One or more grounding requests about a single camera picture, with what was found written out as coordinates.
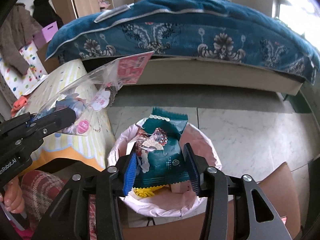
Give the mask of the person's left hand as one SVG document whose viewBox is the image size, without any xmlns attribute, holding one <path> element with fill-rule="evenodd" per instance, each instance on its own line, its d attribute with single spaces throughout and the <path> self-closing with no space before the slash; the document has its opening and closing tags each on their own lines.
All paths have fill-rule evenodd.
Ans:
<svg viewBox="0 0 320 240">
<path fill-rule="evenodd" d="M 18 214 L 24 212 L 25 202 L 18 177 L 8 182 L 5 193 L 1 193 L 1 202 L 10 213 Z"/>
</svg>

